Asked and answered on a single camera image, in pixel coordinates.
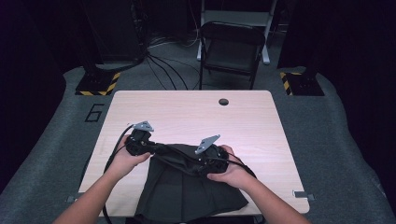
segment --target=black chair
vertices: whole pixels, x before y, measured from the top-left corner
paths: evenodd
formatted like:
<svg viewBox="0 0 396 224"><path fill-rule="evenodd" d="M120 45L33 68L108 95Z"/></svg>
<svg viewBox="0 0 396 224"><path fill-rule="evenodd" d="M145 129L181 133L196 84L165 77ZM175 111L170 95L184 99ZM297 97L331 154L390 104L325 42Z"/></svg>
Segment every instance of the black chair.
<svg viewBox="0 0 396 224"><path fill-rule="evenodd" d="M257 68L262 58L265 36L256 27L210 21L200 29L201 69L199 89L202 89L203 70L215 70L250 77L253 89Z"/></svg>

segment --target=hand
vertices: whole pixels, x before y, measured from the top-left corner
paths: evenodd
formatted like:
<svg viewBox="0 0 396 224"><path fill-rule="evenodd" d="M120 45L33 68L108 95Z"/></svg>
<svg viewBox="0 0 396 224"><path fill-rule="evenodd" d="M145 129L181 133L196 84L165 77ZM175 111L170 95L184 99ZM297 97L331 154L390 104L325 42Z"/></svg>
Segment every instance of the hand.
<svg viewBox="0 0 396 224"><path fill-rule="evenodd" d="M148 152L140 156L131 155L125 148L127 137L128 135L122 137L120 144L117 146L117 149L120 149L120 151L116 154L113 162L106 171L106 174L109 173L117 179L122 179L128 175L137 164L146 161L150 156Z"/></svg>
<svg viewBox="0 0 396 224"><path fill-rule="evenodd" d="M220 146L220 147L223 148L225 151L227 151L229 154L234 155L233 149L231 147L228 146ZM235 161L239 163L241 162L235 156L232 155L230 155L229 157L230 161ZM208 174L207 178L214 181L225 182L230 186L233 186L234 188L238 188L238 189L244 189L245 187L248 186L249 182L252 179L255 179L244 168L232 163L229 163L225 173Z"/></svg>

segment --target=hole in table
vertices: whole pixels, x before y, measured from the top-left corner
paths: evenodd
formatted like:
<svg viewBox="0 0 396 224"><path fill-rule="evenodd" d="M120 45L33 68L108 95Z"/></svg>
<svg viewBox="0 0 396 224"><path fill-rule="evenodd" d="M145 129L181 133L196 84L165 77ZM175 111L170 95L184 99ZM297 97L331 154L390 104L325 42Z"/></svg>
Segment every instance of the hole in table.
<svg viewBox="0 0 396 224"><path fill-rule="evenodd" d="M228 105L230 103L227 99L221 98L219 99L219 104L220 105Z"/></svg>

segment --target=black curtain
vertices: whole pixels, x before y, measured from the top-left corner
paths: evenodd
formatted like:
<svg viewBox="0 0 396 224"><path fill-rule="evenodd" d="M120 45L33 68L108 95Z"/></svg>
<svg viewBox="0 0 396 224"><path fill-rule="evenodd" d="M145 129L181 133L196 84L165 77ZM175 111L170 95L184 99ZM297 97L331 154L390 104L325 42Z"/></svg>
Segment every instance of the black curtain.
<svg viewBox="0 0 396 224"><path fill-rule="evenodd" d="M392 0L300 0L278 67L309 67L323 59L318 72L336 88L348 129L396 214L395 11ZM328 31L334 32L331 41Z"/></svg>
<svg viewBox="0 0 396 224"><path fill-rule="evenodd" d="M77 2L69 1L78 8ZM61 102L63 73L81 66L62 9L59 1L0 1L1 191Z"/></svg>

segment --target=metal clip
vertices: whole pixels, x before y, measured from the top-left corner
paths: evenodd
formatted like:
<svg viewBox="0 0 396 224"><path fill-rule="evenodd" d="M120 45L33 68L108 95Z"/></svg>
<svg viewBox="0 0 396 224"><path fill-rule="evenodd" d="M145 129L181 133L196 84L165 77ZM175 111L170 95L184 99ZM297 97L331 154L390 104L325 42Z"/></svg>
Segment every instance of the metal clip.
<svg viewBox="0 0 396 224"><path fill-rule="evenodd" d="M199 155L203 152L205 152L210 146L212 146L213 143L216 142L220 138L220 135L214 135L208 138L205 138L201 141L201 144L198 146L198 148L195 150L195 155Z"/></svg>
<svg viewBox="0 0 396 224"><path fill-rule="evenodd" d="M143 121L137 124L134 124L134 129L147 131L147 132L154 132L154 129L151 127L148 121Z"/></svg>

